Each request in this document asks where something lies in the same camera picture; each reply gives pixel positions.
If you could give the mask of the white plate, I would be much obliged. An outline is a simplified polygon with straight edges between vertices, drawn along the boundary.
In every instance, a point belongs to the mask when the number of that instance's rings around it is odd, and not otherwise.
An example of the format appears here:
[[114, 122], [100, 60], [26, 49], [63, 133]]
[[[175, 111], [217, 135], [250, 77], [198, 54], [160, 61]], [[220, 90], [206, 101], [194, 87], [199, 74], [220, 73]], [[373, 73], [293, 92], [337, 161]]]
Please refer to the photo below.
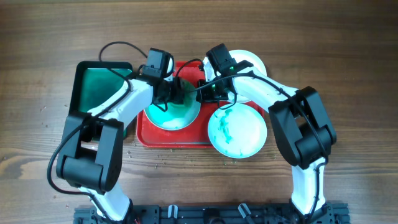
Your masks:
[[[243, 60], [246, 60], [254, 65], [256, 69], [258, 69], [263, 77], [267, 76], [267, 71], [266, 71], [266, 66], [262, 62], [262, 60], [255, 55], [254, 53], [247, 51], [247, 50], [230, 50], [229, 54], [232, 56], [232, 58], [235, 59], [235, 61], [240, 62]], [[212, 81], [216, 76], [220, 76], [221, 73], [217, 72], [216, 74], [214, 73], [214, 70], [210, 64], [210, 61], [208, 57], [205, 57], [203, 59], [203, 64], [204, 64], [204, 73], [205, 73], [205, 80], [207, 82]]]
[[233, 159], [255, 155], [267, 139], [266, 122], [260, 112], [241, 103], [217, 109], [210, 117], [207, 131], [213, 147]]
[[191, 106], [173, 103], [151, 104], [144, 111], [149, 121], [160, 129], [176, 131], [186, 128], [197, 118], [201, 103], [195, 100]]

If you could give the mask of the green sponge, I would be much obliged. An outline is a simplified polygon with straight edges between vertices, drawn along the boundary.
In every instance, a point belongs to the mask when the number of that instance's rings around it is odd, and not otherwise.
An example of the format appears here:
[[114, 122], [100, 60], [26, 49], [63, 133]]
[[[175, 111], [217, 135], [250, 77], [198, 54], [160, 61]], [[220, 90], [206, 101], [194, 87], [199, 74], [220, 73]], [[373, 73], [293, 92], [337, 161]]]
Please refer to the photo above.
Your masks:
[[189, 81], [181, 79], [181, 88], [183, 90], [183, 103], [185, 106], [191, 106], [196, 100], [196, 93], [192, 92], [195, 88]]

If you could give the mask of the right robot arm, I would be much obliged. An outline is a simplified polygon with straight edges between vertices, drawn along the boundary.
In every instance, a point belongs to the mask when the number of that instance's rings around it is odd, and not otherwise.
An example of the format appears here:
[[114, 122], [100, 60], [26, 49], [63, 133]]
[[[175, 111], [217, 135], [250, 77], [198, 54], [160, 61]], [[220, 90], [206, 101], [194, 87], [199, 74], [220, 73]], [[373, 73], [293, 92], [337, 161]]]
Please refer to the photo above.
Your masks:
[[198, 87], [199, 93], [242, 96], [269, 114], [279, 152], [292, 166], [292, 205], [304, 222], [314, 222], [326, 204], [323, 172], [336, 142], [318, 92], [310, 86], [299, 90], [272, 80], [257, 55], [238, 56], [225, 44], [207, 51], [203, 69], [205, 84]]

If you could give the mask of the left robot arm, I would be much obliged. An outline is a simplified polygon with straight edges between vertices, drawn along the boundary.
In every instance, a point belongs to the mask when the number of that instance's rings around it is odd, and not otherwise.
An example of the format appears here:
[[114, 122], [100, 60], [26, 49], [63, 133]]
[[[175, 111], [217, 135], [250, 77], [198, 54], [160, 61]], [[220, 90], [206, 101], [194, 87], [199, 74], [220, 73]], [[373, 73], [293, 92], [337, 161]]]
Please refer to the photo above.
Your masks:
[[[132, 200], [121, 190], [118, 178], [122, 168], [124, 130], [149, 105], [166, 104], [172, 97], [167, 81], [174, 72], [173, 56], [151, 48], [146, 54], [143, 73], [124, 76], [119, 69], [132, 69], [127, 62], [83, 61], [76, 68], [70, 110], [62, 141], [47, 169], [50, 186], [62, 194], [52, 180], [59, 178], [76, 187], [77, 195], [86, 195], [96, 207], [91, 221], [134, 223]], [[107, 70], [123, 80], [121, 88], [91, 111], [79, 110], [85, 72], [91, 68]]]

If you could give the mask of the red plastic tray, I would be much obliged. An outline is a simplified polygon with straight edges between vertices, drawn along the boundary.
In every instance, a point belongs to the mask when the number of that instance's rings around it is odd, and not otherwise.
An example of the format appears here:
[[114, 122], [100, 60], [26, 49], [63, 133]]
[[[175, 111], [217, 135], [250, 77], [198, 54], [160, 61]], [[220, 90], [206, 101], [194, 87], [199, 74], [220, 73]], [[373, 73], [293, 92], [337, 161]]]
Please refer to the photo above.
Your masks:
[[[184, 78], [197, 86], [197, 81], [204, 79], [204, 74], [198, 68], [199, 62], [185, 66], [178, 77]], [[264, 118], [265, 111], [252, 101], [245, 103], [254, 108]], [[154, 148], [212, 148], [208, 137], [208, 122], [211, 115], [218, 109], [216, 103], [202, 103], [201, 109], [194, 120], [186, 128], [167, 131], [156, 127], [147, 118], [144, 111], [137, 115], [136, 137], [145, 147]]]

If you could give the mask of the dark green plastic tray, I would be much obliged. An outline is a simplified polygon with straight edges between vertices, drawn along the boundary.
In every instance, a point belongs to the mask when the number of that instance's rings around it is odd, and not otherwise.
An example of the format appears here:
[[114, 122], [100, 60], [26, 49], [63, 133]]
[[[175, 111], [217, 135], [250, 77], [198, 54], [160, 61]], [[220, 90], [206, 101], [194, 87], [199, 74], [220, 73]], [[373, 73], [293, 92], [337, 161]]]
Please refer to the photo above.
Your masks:
[[82, 61], [76, 67], [69, 114], [88, 112], [104, 103], [122, 87], [132, 72], [128, 62]]

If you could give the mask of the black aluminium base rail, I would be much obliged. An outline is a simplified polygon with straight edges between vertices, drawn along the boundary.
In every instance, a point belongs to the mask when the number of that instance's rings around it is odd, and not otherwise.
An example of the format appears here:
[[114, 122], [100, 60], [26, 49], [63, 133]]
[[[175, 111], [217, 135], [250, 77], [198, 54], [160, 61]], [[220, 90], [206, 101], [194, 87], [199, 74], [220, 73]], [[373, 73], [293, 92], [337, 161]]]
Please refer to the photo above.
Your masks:
[[[97, 214], [96, 207], [75, 209], [73, 223], [111, 223]], [[134, 205], [132, 215], [121, 223], [307, 223], [305, 217], [289, 203], [273, 203], [263, 206], [196, 206], [183, 207], [170, 205]], [[326, 203], [317, 210], [308, 223], [351, 223], [348, 204]]]

